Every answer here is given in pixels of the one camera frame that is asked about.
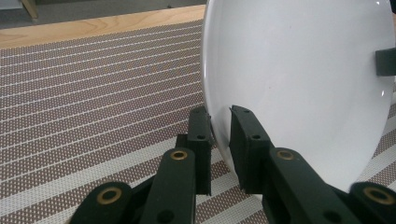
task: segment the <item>gray striped tablecloth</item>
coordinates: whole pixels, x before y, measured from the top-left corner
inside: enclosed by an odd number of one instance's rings
[[[132,187],[203,104],[202,21],[0,50],[0,223],[63,223],[95,186]],[[396,189],[396,105],[362,180]],[[197,223],[265,223],[217,149]]]

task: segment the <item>white stripe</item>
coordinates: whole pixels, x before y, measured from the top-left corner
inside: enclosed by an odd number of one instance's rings
[[[89,46],[89,45],[113,42],[113,41],[118,41],[118,40],[122,40],[122,39],[136,38],[136,37],[146,36],[146,35],[157,35],[157,34],[170,33],[170,32],[179,31],[179,30],[188,30],[188,29],[191,29],[191,28],[201,27],[201,26],[202,25],[195,25],[195,26],[189,26],[189,27],[185,27],[185,28],[178,28],[178,29],[174,29],[174,30],[160,31],[160,32],[149,33],[149,34],[144,34],[144,35],[128,35],[126,37],[111,38],[111,39],[106,39],[106,40],[102,40],[102,41],[90,42],[90,43],[87,43],[87,44],[80,44],[80,45],[73,45],[73,46],[57,48],[57,49],[44,49],[44,50],[38,50],[38,51],[31,51],[31,52],[27,52],[27,53],[23,53],[23,54],[15,54],[15,55],[10,55],[10,56],[5,56],[3,58],[5,58],[5,59],[6,58],[15,58],[15,57],[18,57],[18,56],[26,56],[26,55],[31,55],[31,54],[43,53],[43,52],[51,52],[51,51],[56,51],[56,50],[60,50],[60,49],[73,49],[73,48],[78,48],[78,47],[83,47],[83,46]]]
[[[128,112],[124,112],[124,113],[115,115],[115,116],[107,117],[107,118],[102,119],[102,120],[113,119],[113,118],[116,118],[116,117],[119,117],[119,116],[122,116],[122,115],[126,115],[126,114],[133,113],[133,112],[135,112],[135,111],[139,111],[139,110],[142,110],[142,109],[150,108],[150,107],[153,107],[153,106],[155,106],[155,105],[161,105],[161,104],[163,104],[163,103],[165,103],[165,102],[172,102],[172,101],[175,101],[175,100],[177,100],[177,99],[181,99],[181,98],[185,98],[185,97],[187,97],[187,96],[194,95],[194,94],[196,94],[196,93],[198,93],[198,92],[200,92],[200,91],[193,92],[193,93],[189,93],[189,94],[186,94],[186,95],[183,95],[183,96],[179,96],[179,97],[177,97],[177,98],[173,98],[173,99],[170,99],[170,100],[167,100],[167,101],[162,101],[162,102],[159,102],[159,103],[157,103],[157,104],[153,104],[153,105],[148,105],[148,106],[144,106],[144,107],[141,107],[141,108],[137,108],[137,109],[135,109],[135,110],[131,110],[131,111],[128,111]],[[74,115],[70,115],[70,116],[66,116],[66,117],[62,117],[62,118],[59,118],[59,119],[53,119],[53,120],[46,121],[46,122],[39,123],[39,124],[35,124],[35,125],[32,125],[32,126],[24,127],[24,128],[21,128],[21,129],[17,129],[17,130],[14,130],[14,131],[10,131],[10,132],[8,132],[8,133],[0,133],[0,136],[4,136],[4,135],[7,135],[7,134],[11,134],[11,133],[17,133],[17,132],[20,132],[20,131],[23,131],[23,130],[27,130],[27,129],[36,128],[36,127],[39,127],[39,126],[42,126],[42,125],[45,125],[45,124],[50,124],[50,123],[52,123],[52,122],[60,121],[60,120],[63,120],[63,119],[70,119],[70,118],[76,117],[76,116],[81,115],[81,114],[87,114],[87,111],[82,112],[82,113],[77,113],[77,114],[74,114]]]
[[[142,96],[139,96],[139,97],[135,97],[134,99],[128,99],[128,100],[125,100],[125,101],[117,102],[117,103],[115,103],[115,104],[105,105],[105,106],[102,106],[102,107],[98,107],[98,108],[95,108],[95,109],[93,109],[93,110],[87,110],[87,111],[85,111],[85,112],[83,112],[83,113],[88,113],[88,112],[92,112],[92,111],[95,111],[95,110],[100,110],[100,109],[103,109],[103,108],[108,108],[108,107],[111,107],[111,106],[113,106],[113,105],[120,105],[120,104],[123,104],[123,103],[126,103],[126,102],[130,102],[130,101],[133,101],[133,100],[136,100],[136,99],[141,99],[141,98],[148,97],[148,96],[151,96],[151,95],[156,95],[156,94],[159,94],[159,93],[164,93],[164,92],[166,92],[166,91],[172,91],[172,90],[180,89],[180,88],[182,88],[182,87],[186,87],[186,86],[190,86],[190,85],[191,85],[191,84],[187,84],[187,85],[183,85],[183,86],[178,86],[178,87],[166,89],[166,90],[163,90],[163,91],[156,91],[156,92],[153,92],[153,93],[150,93],[150,94],[146,94],[146,95],[142,95]],[[15,118],[11,118],[11,119],[3,119],[3,120],[0,120],[0,123],[6,122],[6,121],[10,121],[10,120],[14,120],[14,119],[20,119],[20,118],[28,117],[28,116],[31,116],[31,115],[41,114],[41,113],[48,112],[48,111],[51,111],[51,110],[55,110],[55,109],[59,109],[59,108],[64,108],[64,107],[67,107],[67,106],[70,106],[70,105],[77,105],[77,104],[80,104],[80,103],[89,102],[89,101],[94,100],[94,99],[99,99],[99,98],[102,98],[102,97],[104,97],[104,96],[112,95],[113,93],[114,93],[114,92],[109,93],[109,94],[106,94],[106,95],[100,95],[100,96],[98,96],[98,97],[93,97],[93,98],[90,98],[90,99],[86,99],[86,100],[83,100],[83,101],[77,101],[77,102],[74,102],[74,103],[71,103],[71,104],[67,104],[67,105],[55,106],[55,107],[53,107],[53,108],[49,108],[49,109],[45,109],[45,110],[36,111],[36,112],[34,112],[34,113],[30,113],[30,114],[25,114],[25,115],[17,116],[17,117],[15,117]]]
[[[146,120],[155,119],[155,118],[158,118],[158,117],[161,117],[161,116],[162,116],[162,115],[159,115],[159,116],[156,116],[156,117],[152,117],[152,118],[149,118],[149,119],[139,120],[138,122],[143,122],[143,121],[146,121]],[[147,133],[138,134],[138,135],[136,135],[136,136],[134,136],[134,137],[127,138],[127,139],[121,140],[121,141],[116,142],[116,143],[112,143],[112,144],[107,145],[107,146],[104,146],[104,147],[99,147],[99,148],[97,148],[97,149],[94,149],[94,150],[91,150],[91,151],[88,151],[88,152],[84,152],[84,153],[82,153],[82,154],[78,154],[77,156],[70,157],[70,158],[68,158],[68,159],[66,159],[66,160],[57,161],[57,162],[55,162],[55,163],[48,164],[48,165],[46,165],[46,166],[42,166],[42,167],[40,167],[40,168],[34,169],[34,170],[32,170],[32,171],[29,171],[29,172],[26,172],[26,173],[23,173],[23,174],[20,174],[20,175],[12,176],[11,178],[8,178],[8,179],[5,179],[5,180],[0,181],[0,184],[1,184],[1,183],[4,183],[4,182],[7,182],[7,181],[10,181],[10,180],[12,180],[12,179],[15,179],[15,178],[24,176],[24,175],[29,175],[29,174],[31,174],[31,173],[34,173],[34,172],[37,172],[37,171],[40,171],[40,170],[44,170],[44,169],[46,169],[46,168],[49,168],[49,167],[51,167],[51,166],[54,166],[54,165],[57,165],[57,164],[60,164],[60,163],[66,162],[66,161],[71,161],[71,160],[76,159],[76,158],[78,158],[78,157],[82,157],[82,156],[85,156],[85,155],[92,154],[93,152],[102,150],[102,149],[107,148],[107,147],[114,147],[114,146],[116,146],[116,145],[118,145],[118,144],[120,144],[120,143],[127,142],[127,141],[130,141],[130,140],[132,140],[132,139],[138,138],[138,137],[140,137],[140,136],[144,136],[144,135],[147,135],[147,134],[149,134],[149,133],[154,133],[154,132],[156,132],[156,131],[159,131],[159,130],[162,130],[162,129],[165,129],[165,128],[168,128],[168,127],[172,127],[172,126],[174,126],[174,125],[176,125],[176,124],[179,124],[179,123],[182,123],[182,122],[184,122],[184,121],[187,121],[187,119],[183,119],[183,120],[180,120],[180,121],[178,121],[178,122],[175,122],[175,123],[172,123],[172,124],[163,126],[163,127],[159,128],[159,129],[151,130],[151,131],[149,131],[149,132],[147,132]],[[132,126],[132,125],[134,125],[134,124],[124,125],[124,126],[119,127],[119,128],[117,128],[117,129],[113,129],[113,130],[110,130],[110,131],[106,131],[106,132],[104,132],[104,133],[111,133],[111,132],[114,132],[114,131],[116,131],[116,130],[118,130],[118,129],[125,128],[125,127]],[[59,148],[59,147],[66,147],[66,146],[75,144],[75,143],[77,143],[77,142],[81,142],[81,141],[84,141],[84,140],[86,140],[86,139],[93,138],[93,137],[95,137],[95,136],[103,135],[104,133],[99,133],[99,134],[92,135],[92,136],[87,137],[87,138],[78,139],[77,141],[74,141],[74,142],[71,142],[71,143],[67,143],[67,144],[64,144],[64,145],[62,145],[62,146],[53,147],[53,148],[50,148],[50,149],[48,149],[48,150],[44,150],[44,151],[38,152],[38,153],[36,153],[36,154],[32,154],[32,155],[30,155],[30,156],[43,154],[43,153],[46,153],[46,152],[55,150],[55,149],[57,149],[57,148]]]
[[[186,75],[177,76],[177,77],[171,77],[171,78],[163,79],[163,80],[161,80],[161,81],[156,81],[156,82],[150,82],[149,84],[142,85],[142,86],[136,86],[136,87],[133,87],[133,88],[127,89],[127,90],[134,90],[134,89],[146,87],[146,86],[153,85],[153,84],[157,84],[157,83],[162,83],[162,82],[165,82],[165,81],[167,81],[167,80],[177,79],[177,78],[184,77],[184,76],[186,76]],[[1,110],[6,110],[6,109],[13,108],[13,107],[21,106],[21,105],[30,105],[30,104],[34,104],[34,103],[37,103],[37,102],[46,101],[46,100],[50,100],[50,99],[55,99],[55,98],[59,98],[59,97],[66,96],[66,95],[76,94],[76,93],[83,92],[83,91],[90,91],[90,90],[102,88],[102,87],[105,87],[105,86],[109,86],[109,85],[114,85],[114,84],[122,83],[122,82],[124,82],[124,81],[127,81],[127,80],[126,80],[126,79],[122,79],[122,80],[118,80],[118,81],[115,81],[115,82],[109,82],[109,83],[106,83],[106,84],[102,84],[102,85],[98,85],[98,86],[93,86],[93,87],[89,87],[89,88],[86,88],[86,89],[81,89],[81,90],[78,90],[78,91],[70,91],[70,92],[67,92],[67,93],[59,94],[59,95],[52,95],[51,97],[41,98],[41,99],[37,99],[37,100],[33,100],[33,101],[28,101],[28,102],[25,102],[25,103],[22,103],[22,104],[18,104],[18,105],[10,105],[10,106],[6,106],[6,107],[2,107]]]
[[[16,212],[22,208],[40,203],[48,198],[60,195],[97,179],[113,175],[141,162],[161,156],[166,150],[175,146],[176,138],[159,144],[142,148],[111,161],[105,161],[82,171],[50,181],[49,183],[11,195],[0,200],[0,217]]]
[[[197,205],[200,203],[204,203],[207,200],[220,195],[222,192],[231,189],[235,186],[237,186],[237,180],[236,177],[232,173],[227,173],[225,175],[222,175],[219,178],[216,178],[212,180],[212,196],[208,197],[205,195],[197,195],[196,197],[196,203]]]
[[[238,223],[260,210],[262,210],[262,204],[260,200],[254,196],[250,196],[244,201],[237,203],[225,211],[204,221],[203,224]]]
[[[43,219],[35,222],[35,224],[54,224],[54,223],[64,223],[64,224],[66,224],[66,221],[68,221],[69,218],[71,216],[73,216],[73,214],[75,213],[77,208],[78,208],[78,205],[70,207],[70,208],[67,208],[67,209],[63,210],[62,212],[59,212],[59,213],[57,213],[55,215],[43,218]]]
[[[172,138],[172,139],[170,139],[171,140],[171,142],[173,142],[174,144],[172,145],[172,147],[175,145],[175,142],[176,142],[176,138]],[[212,150],[212,164],[214,164],[214,163],[216,163],[216,162],[218,162],[218,161],[221,161],[221,156],[220,156],[220,154],[219,154],[219,151],[217,150],[217,149],[214,149],[214,150]],[[98,171],[97,171],[97,173],[99,173],[99,172],[101,172],[101,170],[99,170],[99,169],[103,169],[103,168],[101,168],[101,167],[97,167],[97,169],[98,169]],[[145,176],[145,177],[143,177],[143,178],[141,178],[141,179],[139,179],[139,180],[136,180],[135,182],[133,182],[133,183],[130,183],[129,185],[131,186],[131,188],[134,188],[134,187],[136,187],[137,185],[139,185],[139,184],[141,184],[143,181],[145,181],[145,180],[147,180],[147,179],[149,179],[150,177],[152,177],[152,175],[148,175],[148,176]],[[222,184],[220,184],[221,182],[224,182],[224,180],[219,180],[219,179],[215,179],[215,180],[213,180],[212,181],[212,188],[214,188],[214,186],[217,186],[217,185],[221,185],[221,186],[224,186],[224,185],[222,185]],[[218,195],[219,194],[219,192],[221,192],[221,189],[220,190],[216,190],[216,191],[214,191],[214,192],[216,192],[217,194],[216,195]],[[206,197],[206,196],[203,196],[203,195],[197,195],[197,200],[198,201],[200,201],[200,203],[203,203],[203,202],[205,202],[205,201],[207,201],[207,200],[209,200],[211,197]],[[65,210],[63,210],[62,212],[59,212],[59,213],[57,213],[57,214],[54,214],[54,215],[52,215],[52,216],[50,216],[50,217],[46,217],[46,218],[43,218],[43,219],[41,219],[41,220],[39,220],[39,221],[37,221],[36,223],[37,224],[53,224],[53,223],[65,223],[71,216],[73,216],[73,214],[74,214],[74,212],[76,211],[76,209],[78,208],[78,205],[76,205],[76,206],[73,206],[73,207],[70,207],[70,208],[67,208],[67,209],[65,209]]]
[[[177,70],[177,69],[180,69],[180,68],[190,67],[190,66],[196,65],[196,64],[199,64],[199,63],[189,63],[189,64],[181,65],[179,67],[172,67],[172,68],[164,69],[164,70],[157,71],[157,72],[154,72],[154,73],[148,73],[148,74],[145,74],[143,76],[130,77],[130,78],[127,78],[127,79],[124,79],[124,80],[132,80],[132,79],[138,79],[138,78],[141,78],[141,77],[149,77],[149,76],[160,74],[160,73],[163,73],[163,72],[168,72],[168,71],[173,71],[173,70]],[[43,90],[52,89],[52,88],[55,88],[55,87],[65,86],[65,85],[69,85],[69,84],[73,84],[73,83],[79,83],[79,82],[87,81],[87,80],[91,80],[91,79],[97,79],[99,77],[108,77],[108,76],[116,75],[116,74],[123,73],[123,72],[133,71],[133,70],[135,70],[135,68],[128,68],[128,69],[123,69],[123,70],[119,70],[119,71],[112,72],[112,73],[105,73],[105,74],[99,75],[99,76],[87,77],[87,78],[83,78],[83,79],[79,79],[79,80],[75,80],[75,81],[69,81],[69,82],[56,84],[56,85],[52,85],[52,86],[47,86],[47,87],[43,87],[43,88],[38,88],[38,89],[30,90],[30,91],[21,91],[21,92],[13,93],[13,94],[10,94],[10,95],[1,96],[0,99],[6,98],[6,97],[11,97],[11,96],[22,95],[22,94],[26,94],[26,93],[31,93],[31,92],[34,92],[34,91],[43,91]]]
[[[155,58],[155,57],[166,55],[166,54],[170,54],[170,53],[181,52],[181,51],[188,50],[188,49],[198,49],[198,48],[200,48],[200,46],[193,47],[193,48],[187,48],[187,49],[178,49],[178,50],[174,50],[174,51],[167,51],[165,53],[153,54],[153,55],[149,55],[149,56],[146,56],[146,57],[135,58],[135,59],[128,60],[128,61],[132,62],[132,61],[136,61],[136,60],[140,60],[140,59]],[[93,58],[93,59],[89,59],[89,60],[82,60],[82,61],[78,61],[78,62],[74,62],[74,63],[56,64],[56,65],[53,65],[53,66],[50,66],[50,67],[40,67],[40,68],[37,68],[37,69],[32,69],[32,70],[29,70],[29,71],[22,71],[22,72],[18,72],[18,73],[13,73],[13,74],[9,74],[9,75],[2,76],[2,77],[11,77],[11,76],[15,76],[15,75],[21,75],[21,74],[26,74],[26,73],[44,71],[44,70],[48,70],[48,69],[51,69],[51,68],[62,67],[62,66],[66,66],[66,65],[73,65],[73,64],[78,64],[78,63],[86,63],[86,62],[98,61],[98,60],[102,60],[102,59],[106,59],[106,58],[120,56],[122,54],[126,54],[126,53],[112,54],[112,55],[98,57],[98,58]]]
[[[396,161],[396,145],[393,145],[370,160],[366,169],[358,178],[358,181],[367,181],[371,177],[381,172],[387,166],[391,165],[394,161]]]
[[[62,56],[58,56],[58,57],[51,57],[51,58],[45,58],[45,59],[39,59],[39,60],[32,60],[32,61],[22,62],[22,63],[12,63],[12,64],[8,64],[8,65],[0,66],[0,68],[1,67],[18,66],[18,65],[23,65],[23,64],[27,64],[27,63],[40,63],[40,62],[44,62],[44,61],[62,59],[62,58],[67,58],[67,57],[72,57],[72,56],[77,56],[77,55],[82,55],[82,54],[88,54],[88,53],[92,53],[92,52],[104,51],[104,50],[109,50],[109,49],[119,49],[119,48],[125,48],[125,47],[129,47],[129,46],[133,46],[133,45],[139,45],[139,44],[145,44],[145,43],[149,43],[149,42],[155,42],[155,41],[159,41],[159,40],[172,39],[172,38],[177,38],[177,37],[181,37],[181,36],[197,35],[197,34],[200,34],[200,33],[201,32],[190,33],[190,34],[185,34],[185,35],[168,36],[168,37],[154,39],[154,40],[147,40],[147,41],[142,41],[142,42],[134,42],[134,43],[126,44],[126,45],[117,45],[115,47],[110,47],[110,48],[99,48],[99,49],[93,49],[93,50],[88,50],[88,51],[82,51],[82,52],[78,52],[78,53],[66,54],[66,55],[62,55]],[[179,45],[179,44],[183,44],[183,43],[194,42],[194,41],[197,41],[197,40],[199,40],[199,39],[180,41],[180,42],[176,42],[176,43],[173,43],[173,44],[161,45],[161,46],[152,47],[152,48],[145,48],[145,49],[126,51],[126,52],[123,52],[123,53],[120,53],[120,54],[114,54],[114,55],[135,53],[135,52],[140,52],[140,51],[145,51],[145,50],[150,50],[150,49],[160,49],[160,48],[165,48],[165,47],[169,47],[169,46]]]
[[[179,108],[179,109],[177,109],[177,110],[175,110],[175,111],[178,111],[178,110],[181,110],[181,109],[184,109],[184,108],[188,108],[188,107],[190,107],[190,106],[185,106],[185,107]],[[164,113],[163,115],[169,114],[169,113],[172,113],[172,112],[175,112],[175,111],[167,112],[167,113]],[[120,130],[120,129],[122,129],[122,128],[129,127],[129,126],[135,125],[135,124],[140,123],[140,122],[143,122],[143,121],[147,121],[147,120],[150,120],[150,119],[158,118],[158,117],[160,117],[160,116],[161,116],[161,115],[158,115],[158,116],[155,116],[155,117],[151,117],[151,118],[149,118],[149,119],[142,119],[142,120],[139,120],[138,122],[135,122],[135,123],[126,124],[126,125],[124,125],[124,126],[118,127],[117,129],[113,129],[113,130],[110,130],[110,131],[106,131],[106,132],[103,132],[103,133],[99,133],[99,134],[96,134],[96,135],[92,135],[92,136],[90,136],[90,137],[88,137],[88,138],[83,138],[83,139],[77,140],[77,141],[75,141],[74,143],[80,142],[80,141],[82,141],[82,140],[84,140],[84,139],[90,139],[90,138],[95,137],[95,136],[100,136],[100,135],[105,134],[105,133],[111,133],[111,132],[114,132],[114,131],[116,131],[116,130]],[[30,140],[28,140],[28,141],[24,141],[24,142],[20,142],[20,143],[14,144],[14,145],[12,145],[12,146],[2,147],[2,148],[0,148],[0,151],[6,150],[6,149],[11,148],[11,147],[21,146],[21,145],[24,145],[24,144],[27,144],[27,143],[30,143],[30,142],[38,141],[38,140],[40,140],[40,139],[44,139],[44,138],[51,137],[51,136],[56,135],[56,134],[59,134],[59,133],[65,133],[65,132],[72,131],[72,130],[75,130],[75,129],[76,129],[76,127],[75,127],[75,128],[72,128],[72,129],[63,130],[63,131],[60,131],[60,132],[57,132],[57,133],[50,133],[50,134],[47,134],[47,135],[44,135],[44,136],[40,136],[40,137],[37,137],[37,138],[34,138],[34,139],[30,139]]]
[[[382,135],[390,133],[395,129],[396,129],[396,116],[393,116],[392,118],[388,119],[387,123],[385,124],[384,132],[382,132]]]
[[[393,183],[389,184],[388,188],[389,189],[393,189],[394,191],[396,191],[396,180],[393,181]]]
[[[161,61],[159,63],[145,64],[145,65],[142,65],[142,66],[134,67],[132,69],[121,70],[120,72],[132,71],[132,70],[135,70],[135,69],[144,68],[144,67],[150,67],[150,66],[158,65],[158,64],[162,64],[162,63],[171,63],[171,62],[178,61],[178,60],[192,58],[194,56],[199,56],[199,54],[192,54],[192,55],[181,57],[181,58]],[[66,75],[70,75],[70,74],[75,74],[75,73],[78,73],[78,72],[87,72],[87,71],[98,69],[98,68],[109,67],[111,65],[116,65],[116,64],[121,64],[121,63],[129,63],[129,62],[132,62],[132,61],[134,61],[134,59],[126,60],[126,61],[122,61],[122,62],[117,62],[117,63],[106,63],[104,65],[96,65],[95,67],[89,67],[89,68],[85,68],[85,69],[75,70],[75,71],[68,72],[68,73],[61,73],[61,74],[53,75],[53,76],[50,76],[50,77],[40,77],[40,78],[36,78],[36,79],[25,80],[25,81],[21,81],[21,82],[17,82],[17,83],[11,83],[11,84],[7,84],[7,85],[3,85],[3,86],[0,86],[0,87],[16,86],[16,85],[23,84],[23,83],[29,83],[29,82],[34,82],[34,81],[44,80],[44,79],[49,79],[49,78],[54,78],[54,77],[61,77],[61,76],[66,76]]]
[[[181,96],[181,97],[177,97],[177,98],[174,98],[174,99],[171,99],[171,100],[168,100],[168,101],[163,101],[163,102],[160,102],[160,103],[158,103],[158,104],[154,104],[154,105],[149,105],[149,106],[141,107],[141,108],[138,108],[138,109],[136,109],[136,110],[132,110],[132,111],[128,111],[128,112],[125,112],[125,113],[122,113],[122,114],[118,114],[118,115],[116,115],[116,116],[107,117],[107,118],[105,118],[105,119],[99,119],[99,120],[96,120],[96,121],[94,121],[94,122],[86,123],[86,124],[83,124],[83,125],[80,125],[80,126],[71,128],[71,129],[67,129],[67,130],[58,132],[58,133],[69,132],[69,131],[72,131],[72,130],[75,130],[75,129],[79,129],[79,128],[82,128],[82,127],[86,127],[86,126],[92,125],[92,124],[94,124],[94,123],[102,122],[102,121],[104,121],[104,120],[114,119],[114,118],[119,117],[119,116],[122,116],[122,115],[130,114],[130,113],[134,113],[134,112],[136,112],[136,111],[142,110],[142,109],[150,108],[150,107],[153,107],[153,106],[155,106],[155,105],[167,104],[167,103],[169,103],[169,102],[175,101],[175,100],[177,100],[177,99],[185,98],[185,97],[187,97],[187,96],[196,94],[196,93],[198,93],[198,92],[194,92],[194,93],[190,93],[190,94],[187,94],[187,95],[183,95],[183,96]],[[7,165],[7,164],[13,163],[13,162],[15,162],[15,161],[25,160],[25,159],[27,159],[27,158],[33,157],[33,156],[38,155],[38,154],[41,154],[41,152],[40,152],[40,153],[36,153],[36,154],[31,154],[31,155],[28,155],[28,156],[25,156],[25,157],[17,158],[16,160],[13,160],[13,161],[7,161],[7,162],[2,163],[1,165]]]

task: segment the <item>wooden surface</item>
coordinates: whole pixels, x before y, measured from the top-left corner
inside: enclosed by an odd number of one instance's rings
[[[0,30],[0,49],[197,21],[205,5]]]

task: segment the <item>woven placemat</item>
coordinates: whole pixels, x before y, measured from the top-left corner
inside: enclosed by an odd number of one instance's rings
[[[63,223],[95,186],[132,187],[203,105],[202,21],[0,50],[0,223]],[[361,180],[396,189],[396,105]],[[197,223],[265,223],[219,151]]]

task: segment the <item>white dish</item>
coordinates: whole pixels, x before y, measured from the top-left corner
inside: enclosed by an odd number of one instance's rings
[[[276,147],[300,152],[348,191],[384,129],[394,77],[375,51],[395,46],[388,1],[210,0],[202,48],[206,109],[221,155],[231,112],[252,110]]]

